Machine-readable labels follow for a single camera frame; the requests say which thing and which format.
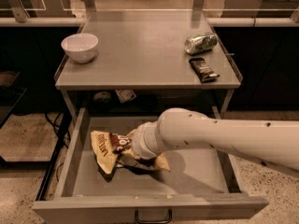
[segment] white bowl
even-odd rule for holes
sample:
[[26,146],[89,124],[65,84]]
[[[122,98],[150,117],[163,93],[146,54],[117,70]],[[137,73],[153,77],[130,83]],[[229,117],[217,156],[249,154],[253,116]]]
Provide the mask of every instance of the white bowl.
[[62,41],[64,52],[77,63],[87,63],[97,54],[98,38],[92,34],[74,34]]

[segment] silver can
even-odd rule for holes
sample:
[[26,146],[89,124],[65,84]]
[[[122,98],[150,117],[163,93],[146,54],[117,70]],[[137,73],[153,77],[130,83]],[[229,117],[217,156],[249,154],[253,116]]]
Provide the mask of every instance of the silver can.
[[208,32],[188,37],[185,41],[185,50],[188,54],[193,55],[213,49],[216,45],[216,34]]

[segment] black drawer handle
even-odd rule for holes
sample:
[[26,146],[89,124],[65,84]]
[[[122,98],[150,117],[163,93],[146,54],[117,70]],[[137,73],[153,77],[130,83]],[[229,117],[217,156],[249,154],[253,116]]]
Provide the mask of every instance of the black drawer handle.
[[138,210],[135,210],[135,222],[138,224],[166,224],[172,220],[172,210],[168,210],[168,219],[166,220],[140,220]]

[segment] white robotic arm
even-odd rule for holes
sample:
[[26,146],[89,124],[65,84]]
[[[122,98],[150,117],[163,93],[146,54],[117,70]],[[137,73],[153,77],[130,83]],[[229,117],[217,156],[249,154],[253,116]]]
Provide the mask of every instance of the white robotic arm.
[[140,125],[132,143],[135,156],[146,160],[167,150],[203,147],[298,171],[299,122],[211,119],[194,111],[172,108],[156,122]]

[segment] concrete floor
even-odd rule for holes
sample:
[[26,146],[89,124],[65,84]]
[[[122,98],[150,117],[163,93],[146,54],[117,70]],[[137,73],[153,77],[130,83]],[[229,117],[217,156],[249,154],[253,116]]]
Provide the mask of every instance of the concrete floor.
[[[84,15],[81,0],[71,0],[74,13]],[[96,0],[98,8],[191,8],[193,0]],[[221,7],[224,0],[205,0],[205,8]],[[57,114],[50,114],[52,120]],[[226,119],[299,120],[299,112],[236,112]],[[48,161],[57,137],[43,114],[12,115],[0,130],[0,155],[9,161]],[[64,162],[63,148],[56,168]],[[299,174],[285,175],[261,165],[236,159],[243,185],[250,196],[263,196],[269,205],[249,220],[190,221],[196,224],[273,224],[299,223]],[[32,209],[44,172],[0,173],[0,223],[41,224],[43,218]],[[56,173],[51,180],[47,200],[57,185]]]

